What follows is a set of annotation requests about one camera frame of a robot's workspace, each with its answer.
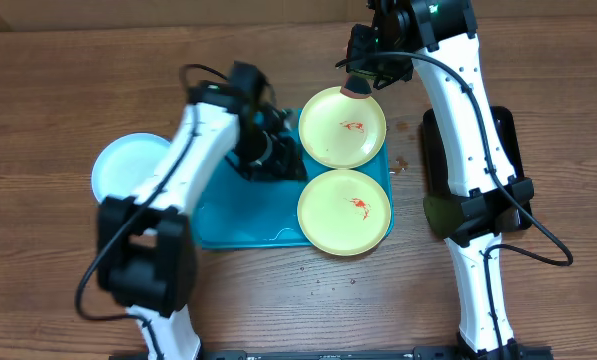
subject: red print on plate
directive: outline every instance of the red print on plate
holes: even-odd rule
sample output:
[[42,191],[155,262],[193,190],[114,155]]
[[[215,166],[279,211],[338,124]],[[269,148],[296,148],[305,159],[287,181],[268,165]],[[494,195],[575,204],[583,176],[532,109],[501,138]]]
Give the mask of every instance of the red print on plate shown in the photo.
[[347,129],[349,129],[351,131],[357,131],[357,132],[361,132],[361,133],[365,132],[365,128],[362,123],[345,121],[345,122],[341,122],[340,125],[342,125],[343,127],[346,127]]
[[365,216],[362,218],[363,220],[365,220],[365,219],[367,219],[367,217],[369,217],[369,210],[371,209],[371,206],[369,206],[369,204],[365,204],[364,201],[362,201],[358,198],[353,198],[349,201],[352,202],[354,205],[356,205],[356,207],[362,208],[365,211]]

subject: yellow plate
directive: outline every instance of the yellow plate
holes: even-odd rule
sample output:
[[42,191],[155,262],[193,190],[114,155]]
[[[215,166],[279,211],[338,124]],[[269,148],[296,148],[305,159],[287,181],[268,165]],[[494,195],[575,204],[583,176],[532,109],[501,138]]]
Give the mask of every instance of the yellow plate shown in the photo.
[[300,142],[319,163],[351,169],[371,160],[380,150],[387,125],[373,98],[351,99],[340,86],[316,94],[300,116]]
[[298,200],[298,223],[307,239],[334,255],[376,246],[387,233],[391,207],[385,191],[354,170],[331,170],[313,179]]

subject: plate with red design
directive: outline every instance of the plate with red design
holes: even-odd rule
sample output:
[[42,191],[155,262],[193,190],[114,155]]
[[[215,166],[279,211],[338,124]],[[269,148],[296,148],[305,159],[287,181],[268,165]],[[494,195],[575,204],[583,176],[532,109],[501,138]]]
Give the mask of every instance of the plate with red design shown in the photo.
[[372,97],[352,99],[340,86],[309,100],[298,127],[305,151],[322,165],[352,169],[371,160],[385,141],[385,114]]
[[355,170],[332,170],[313,179],[298,200],[298,223],[314,246],[340,256],[374,248],[391,223],[383,188]]

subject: blue tray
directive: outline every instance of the blue tray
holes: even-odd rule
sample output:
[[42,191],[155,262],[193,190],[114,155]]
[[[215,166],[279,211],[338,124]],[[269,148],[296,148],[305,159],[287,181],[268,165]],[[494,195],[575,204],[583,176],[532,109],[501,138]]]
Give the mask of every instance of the blue tray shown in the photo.
[[[298,130],[291,132],[300,142]],[[308,180],[331,170],[303,150]],[[356,168],[372,177],[387,194],[394,226],[394,206],[387,145],[367,164]],[[298,199],[307,182],[249,182],[222,161],[209,180],[192,219],[194,239],[204,249],[228,250],[311,245],[298,224]]]

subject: table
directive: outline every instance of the table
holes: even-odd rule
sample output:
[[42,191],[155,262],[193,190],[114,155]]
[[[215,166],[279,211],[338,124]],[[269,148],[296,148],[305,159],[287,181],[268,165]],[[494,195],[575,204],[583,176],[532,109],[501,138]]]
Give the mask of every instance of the table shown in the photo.
[[[557,359],[597,358],[597,17],[483,19],[490,102],[514,112],[533,209],[570,246],[572,268],[505,253],[517,339]],[[172,136],[179,65],[258,65],[279,105],[340,85],[352,24],[0,33],[0,359],[105,359],[144,348],[132,322],[88,323],[73,310],[95,254],[90,171],[131,132]],[[197,79],[205,74],[198,73]],[[313,248],[203,253],[190,299],[208,349],[407,349],[456,342],[449,252],[422,210],[420,79],[375,94],[388,117],[395,227],[353,259]],[[535,229],[506,241],[561,257]],[[86,307],[121,310],[90,286]]]

